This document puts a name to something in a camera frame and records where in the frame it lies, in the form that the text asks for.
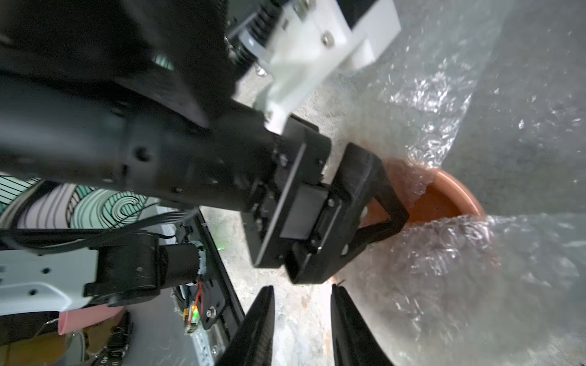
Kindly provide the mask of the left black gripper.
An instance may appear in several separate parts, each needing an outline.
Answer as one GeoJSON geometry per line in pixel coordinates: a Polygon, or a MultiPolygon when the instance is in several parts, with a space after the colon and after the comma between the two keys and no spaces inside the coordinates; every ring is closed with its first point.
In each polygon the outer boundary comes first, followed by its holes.
{"type": "Polygon", "coordinates": [[[252,210],[241,214],[255,268],[285,269],[292,283],[326,282],[367,245],[401,232],[409,213],[380,158],[350,143],[332,184],[321,184],[331,140],[299,117],[288,119],[273,170],[252,210]]]}

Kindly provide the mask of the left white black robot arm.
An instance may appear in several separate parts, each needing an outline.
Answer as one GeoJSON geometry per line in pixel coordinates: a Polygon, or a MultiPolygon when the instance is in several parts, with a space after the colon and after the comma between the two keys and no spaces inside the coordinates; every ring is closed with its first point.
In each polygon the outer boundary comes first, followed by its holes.
{"type": "Polygon", "coordinates": [[[320,284],[409,215],[381,160],[293,111],[335,69],[400,31],[391,1],[4,1],[1,170],[159,198],[167,213],[107,230],[1,231],[2,315],[148,301],[198,286],[213,323],[232,290],[200,207],[237,211],[253,265],[320,284]]]}

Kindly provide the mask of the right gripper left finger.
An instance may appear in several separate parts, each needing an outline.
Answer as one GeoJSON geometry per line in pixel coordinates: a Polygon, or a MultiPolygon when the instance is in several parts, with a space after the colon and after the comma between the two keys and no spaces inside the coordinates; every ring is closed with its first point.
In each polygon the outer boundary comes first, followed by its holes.
{"type": "Polygon", "coordinates": [[[274,329],[274,288],[273,286],[265,286],[256,296],[235,337],[216,362],[216,366],[271,365],[274,329]]]}

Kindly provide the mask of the clear bubble wrap sheet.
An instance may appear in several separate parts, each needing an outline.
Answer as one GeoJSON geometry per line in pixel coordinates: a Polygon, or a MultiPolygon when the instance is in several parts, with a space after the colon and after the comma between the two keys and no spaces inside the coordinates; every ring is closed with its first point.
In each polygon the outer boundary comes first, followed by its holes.
{"type": "Polygon", "coordinates": [[[585,363],[585,4],[399,1],[341,134],[413,203],[447,171],[485,216],[413,224],[340,280],[398,365],[585,363]]]}

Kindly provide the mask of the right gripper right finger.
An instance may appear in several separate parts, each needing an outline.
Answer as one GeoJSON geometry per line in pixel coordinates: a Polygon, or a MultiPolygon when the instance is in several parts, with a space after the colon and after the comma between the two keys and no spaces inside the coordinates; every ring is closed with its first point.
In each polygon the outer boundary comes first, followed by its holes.
{"type": "Polygon", "coordinates": [[[337,285],[332,286],[331,326],[335,365],[393,366],[346,288],[337,285]]]}

